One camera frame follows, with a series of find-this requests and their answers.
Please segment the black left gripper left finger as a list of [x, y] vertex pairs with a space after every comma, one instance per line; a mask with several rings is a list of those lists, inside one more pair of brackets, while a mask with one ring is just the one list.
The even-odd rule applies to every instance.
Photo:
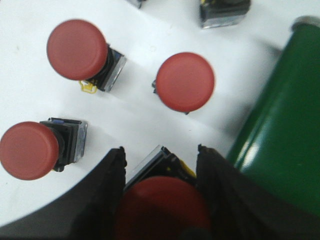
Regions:
[[0, 228], [2, 240], [111, 240], [125, 187], [126, 153], [111, 149], [71, 190]]

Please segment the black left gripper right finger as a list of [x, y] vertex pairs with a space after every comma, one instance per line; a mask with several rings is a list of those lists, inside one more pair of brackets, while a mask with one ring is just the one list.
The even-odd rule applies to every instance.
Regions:
[[215, 149], [198, 145], [196, 187], [215, 240], [318, 240], [320, 218], [256, 185]]

